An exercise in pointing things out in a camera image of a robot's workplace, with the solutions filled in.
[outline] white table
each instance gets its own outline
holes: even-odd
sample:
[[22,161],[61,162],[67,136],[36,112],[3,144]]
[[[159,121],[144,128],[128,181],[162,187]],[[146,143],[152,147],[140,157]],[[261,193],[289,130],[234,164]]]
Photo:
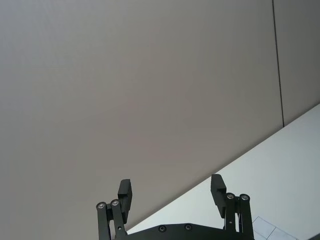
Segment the white table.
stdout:
[[[251,197],[252,219],[260,216],[297,239],[305,240],[320,232],[319,172],[320,105],[218,173],[227,192],[246,193]],[[224,221],[210,192],[210,178],[128,233],[177,223],[222,228]]]

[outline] metal bolt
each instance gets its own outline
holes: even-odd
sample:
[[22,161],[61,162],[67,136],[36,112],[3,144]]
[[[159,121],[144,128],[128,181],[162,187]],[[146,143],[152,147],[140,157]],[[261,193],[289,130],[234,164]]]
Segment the metal bolt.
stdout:
[[249,200],[249,197],[248,197],[247,195],[242,195],[242,196],[241,196],[241,199],[242,199],[242,200]]
[[111,203],[113,206],[117,206],[119,204],[119,201],[118,200],[114,200],[112,203]]
[[161,226],[159,227],[159,232],[161,232],[161,233],[164,233],[166,230],[167,230],[167,227],[164,226],[164,225],[161,225]]
[[186,224],[184,225],[184,228],[189,231],[192,229],[192,226],[190,224]]

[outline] screw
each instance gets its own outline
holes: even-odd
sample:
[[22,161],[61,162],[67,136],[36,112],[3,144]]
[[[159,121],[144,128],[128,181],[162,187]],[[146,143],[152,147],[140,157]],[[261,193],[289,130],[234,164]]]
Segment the screw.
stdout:
[[241,196],[241,199],[242,199],[242,200],[249,200],[249,197],[248,197],[247,195],[242,195],[242,196]]
[[118,200],[114,200],[112,203],[111,203],[113,206],[117,206],[119,204],[119,201]]
[[192,229],[192,226],[190,224],[186,224],[186,225],[184,225],[184,228],[185,228],[185,230],[189,231]]
[[166,230],[167,230],[167,228],[166,228],[165,225],[161,225],[161,226],[159,227],[159,232],[161,232],[161,233],[164,233]]

